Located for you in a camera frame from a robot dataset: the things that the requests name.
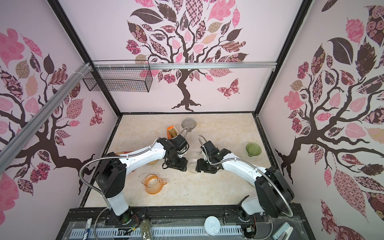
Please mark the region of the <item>clear glass carafe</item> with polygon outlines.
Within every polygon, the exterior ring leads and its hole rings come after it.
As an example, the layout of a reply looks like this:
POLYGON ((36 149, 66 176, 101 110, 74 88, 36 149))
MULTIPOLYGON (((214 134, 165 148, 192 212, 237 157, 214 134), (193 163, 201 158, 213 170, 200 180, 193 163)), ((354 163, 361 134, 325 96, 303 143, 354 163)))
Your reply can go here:
POLYGON ((197 174, 196 167, 198 160, 203 158, 202 152, 194 152, 189 156, 187 171, 191 174, 197 174))

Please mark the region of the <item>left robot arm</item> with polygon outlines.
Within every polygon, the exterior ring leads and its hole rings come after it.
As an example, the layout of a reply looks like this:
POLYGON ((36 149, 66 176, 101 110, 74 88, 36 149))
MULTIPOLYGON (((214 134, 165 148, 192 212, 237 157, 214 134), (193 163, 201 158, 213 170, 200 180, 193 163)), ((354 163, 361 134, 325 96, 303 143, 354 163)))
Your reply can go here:
POLYGON ((130 209, 123 193, 126 175, 160 159, 165 160, 162 165, 163 169, 185 172, 188 160, 184 157, 184 153, 188 149, 187 140, 179 135, 170 140, 157 138, 152 145, 146 148, 123 155, 112 152, 101 159, 95 173, 95 181, 114 214, 119 217, 130 209))

